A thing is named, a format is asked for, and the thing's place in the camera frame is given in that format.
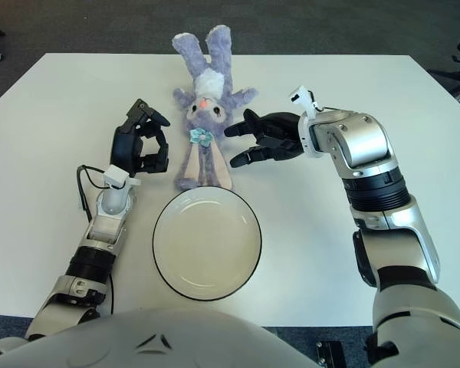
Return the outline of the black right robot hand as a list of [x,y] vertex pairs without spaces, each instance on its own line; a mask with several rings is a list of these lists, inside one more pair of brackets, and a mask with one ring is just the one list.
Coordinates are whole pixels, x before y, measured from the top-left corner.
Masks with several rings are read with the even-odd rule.
[[253,146],[230,160],[230,167],[265,161],[283,161],[293,159],[304,153],[298,132],[300,117],[294,113],[269,113],[262,117],[251,109],[245,109],[244,120],[224,130],[226,137],[253,135]]

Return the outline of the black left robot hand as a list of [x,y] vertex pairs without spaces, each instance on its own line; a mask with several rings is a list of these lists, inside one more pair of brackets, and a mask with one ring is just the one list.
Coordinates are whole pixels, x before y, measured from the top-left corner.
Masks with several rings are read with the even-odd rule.
[[[165,173],[169,165],[169,144],[162,131],[170,122],[141,99],[135,101],[126,113],[126,121],[113,135],[110,164],[128,172],[131,178],[137,173]],[[142,138],[155,138],[157,153],[142,156]]]

